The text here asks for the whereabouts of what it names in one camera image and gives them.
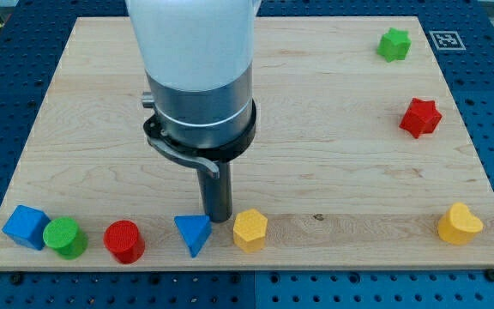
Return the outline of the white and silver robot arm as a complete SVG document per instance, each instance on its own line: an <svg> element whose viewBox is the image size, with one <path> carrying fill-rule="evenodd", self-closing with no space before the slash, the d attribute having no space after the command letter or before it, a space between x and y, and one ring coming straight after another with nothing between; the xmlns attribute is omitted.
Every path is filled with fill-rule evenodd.
<svg viewBox="0 0 494 309"><path fill-rule="evenodd" d="M172 140L216 148L252 114L261 0L128 0L155 111Z"/></svg>

